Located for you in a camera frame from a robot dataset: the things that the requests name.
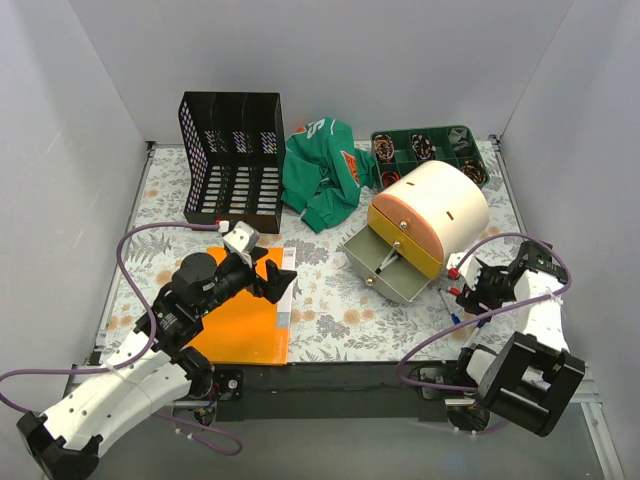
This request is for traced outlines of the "blue-capped marker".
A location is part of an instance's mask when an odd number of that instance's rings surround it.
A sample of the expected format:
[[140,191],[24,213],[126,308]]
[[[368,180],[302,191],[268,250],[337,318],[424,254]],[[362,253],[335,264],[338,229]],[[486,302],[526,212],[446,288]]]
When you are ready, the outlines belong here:
[[481,328],[475,328],[470,335],[468,336],[468,338],[466,339],[463,347],[464,348],[473,348],[475,345],[478,344],[478,341],[480,340],[480,335],[482,333],[482,329]]
[[460,324],[461,320],[459,316],[451,308],[449,302],[447,301],[445,292],[441,289],[438,289],[437,292],[453,324],[454,325]]

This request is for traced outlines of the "white drawer organizer box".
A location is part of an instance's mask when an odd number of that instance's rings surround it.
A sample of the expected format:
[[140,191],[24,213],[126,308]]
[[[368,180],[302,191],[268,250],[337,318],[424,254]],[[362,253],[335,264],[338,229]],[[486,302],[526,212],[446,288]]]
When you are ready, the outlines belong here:
[[[431,161],[375,195],[366,225],[342,249],[368,287],[410,303],[446,271],[452,253],[474,244],[488,221],[481,189],[453,166]],[[376,274],[392,250],[401,258]]]

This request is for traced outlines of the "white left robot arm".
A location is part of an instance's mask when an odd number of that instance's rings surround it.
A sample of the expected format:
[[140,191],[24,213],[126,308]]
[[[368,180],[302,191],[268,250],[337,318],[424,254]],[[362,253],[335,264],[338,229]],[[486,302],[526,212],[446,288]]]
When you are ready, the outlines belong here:
[[88,478],[120,437],[167,403],[209,396],[213,367],[190,343],[204,317],[242,291],[280,301],[297,274],[267,260],[260,276],[256,263],[267,254],[258,247],[247,255],[228,251],[221,262],[205,252],[187,256],[100,373],[44,412],[19,419],[26,448],[47,478]]

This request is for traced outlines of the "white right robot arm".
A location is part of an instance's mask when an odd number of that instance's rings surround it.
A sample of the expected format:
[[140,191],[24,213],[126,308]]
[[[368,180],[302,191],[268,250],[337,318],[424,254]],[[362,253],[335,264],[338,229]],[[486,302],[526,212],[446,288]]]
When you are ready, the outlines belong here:
[[447,268],[464,280],[456,302],[466,312],[511,306],[516,314],[515,331],[500,351],[473,340],[462,348],[454,389],[540,437],[549,435],[585,375],[585,363],[570,353],[562,329],[566,267],[550,244],[525,240],[507,266],[459,252],[450,255]]

